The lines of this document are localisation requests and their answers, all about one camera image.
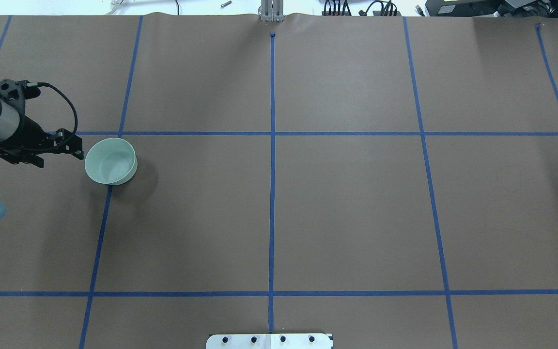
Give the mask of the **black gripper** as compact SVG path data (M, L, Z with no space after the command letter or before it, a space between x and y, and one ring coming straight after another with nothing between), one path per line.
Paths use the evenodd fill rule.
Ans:
M0 141L0 159L13 165L25 163L44 168L43 153L68 154L76 159L84 159L82 138L73 132L60 128L52 135L46 133L31 118L22 116L17 130L4 141Z

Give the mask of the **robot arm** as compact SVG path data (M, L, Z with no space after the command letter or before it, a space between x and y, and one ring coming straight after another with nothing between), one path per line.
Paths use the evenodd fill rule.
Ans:
M74 127L69 131L60 128L48 133L25 113L28 99L41 95L41 88L55 91L71 108ZM18 165L25 163L38 168L44 167L42 154L69 154L76 159L84 159L83 141L76 132L79 117L71 100L49 82L27 80L0 81L0 159Z

